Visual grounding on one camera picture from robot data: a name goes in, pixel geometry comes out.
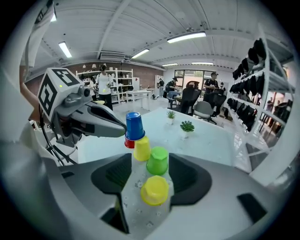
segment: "table top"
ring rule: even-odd
[[[162,146],[168,152],[185,154],[208,161],[232,165],[234,135],[225,129],[203,120],[176,112],[173,125],[167,124],[168,109],[158,108],[142,115],[142,124],[151,147]],[[185,140],[180,138],[180,124],[191,121],[195,130]],[[91,162],[122,153],[133,153],[124,145],[125,137],[88,136],[78,146],[79,163]]]

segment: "white ceiling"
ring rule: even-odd
[[[57,21],[43,37],[32,72],[61,62],[96,60],[99,50],[133,56],[145,48],[150,51],[136,61],[156,66],[212,61],[232,71],[253,45],[258,23],[289,54],[289,39],[254,0],[54,0],[54,5]],[[207,37],[167,43],[187,28],[204,30]],[[59,48],[61,41],[70,48],[71,59]]]

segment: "small succulent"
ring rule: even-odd
[[[167,117],[170,119],[174,119],[175,118],[175,112],[174,111],[168,111],[167,112]]]
[[[184,121],[180,125],[181,129],[185,132],[193,132],[194,131],[194,125],[190,121]]]

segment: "chair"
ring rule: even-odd
[[[182,91],[180,105],[176,108],[171,106],[169,109],[188,115],[193,115],[193,105],[201,94],[201,90],[198,89],[198,84],[199,82],[189,81],[186,85],[186,88]]]
[[[194,115],[200,117],[201,119],[206,119],[208,122],[211,121],[214,124],[217,124],[211,119],[213,113],[214,110],[211,108],[208,102],[201,101],[194,106]]]

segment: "shoe rack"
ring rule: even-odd
[[[232,116],[233,122],[236,125],[237,133],[235,136],[235,155],[236,155],[236,161],[234,163],[234,166],[247,172],[252,172],[252,167],[250,163],[250,156],[261,154],[261,153],[270,153],[272,148],[269,148],[266,144],[265,140],[261,136],[259,129],[261,127],[260,118],[262,116],[262,113],[265,115],[271,117],[274,119],[274,121],[279,122],[282,127],[284,128],[286,125],[286,122],[281,120],[279,117],[275,116],[272,112],[269,112],[264,109],[268,92],[280,92],[280,93],[291,93],[292,96],[294,96],[295,89],[294,87],[288,82],[287,76],[285,71],[283,70],[281,64],[279,63],[278,59],[272,52],[272,49],[268,47],[267,40],[263,31],[263,28],[259,24],[258,26],[259,30],[259,36],[258,39],[262,39],[262,43],[265,49],[266,58],[265,60],[260,60],[259,64],[254,65],[252,69],[249,69],[249,72],[251,74],[248,74],[247,77],[241,76],[238,78],[234,84],[241,83],[247,79],[252,78],[253,76],[256,77],[256,80],[259,76],[262,76],[264,74],[264,85],[263,85],[263,92],[261,95],[261,101],[260,105],[255,105],[252,102],[248,102],[246,100],[238,98],[238,94],[232,93],[231,95],[228,94],[228,98],[232,98],[233,100],[238,101],[241,104],[249,105],[252,109],[257,111],[255,121],[252,125],[251,130],[248,132],[246,130],[246,127],[242,125],[242,121],[239,119],[238,115],[232,110],[228,109],[230,112],[230,115]],[[279,72],[275,73],[270,70],[270,61],[275,62],[276,67],[280,70]],[[246,148],[246,144],[250,144],[253,147],[257,148],[258,151],[249,154]]]

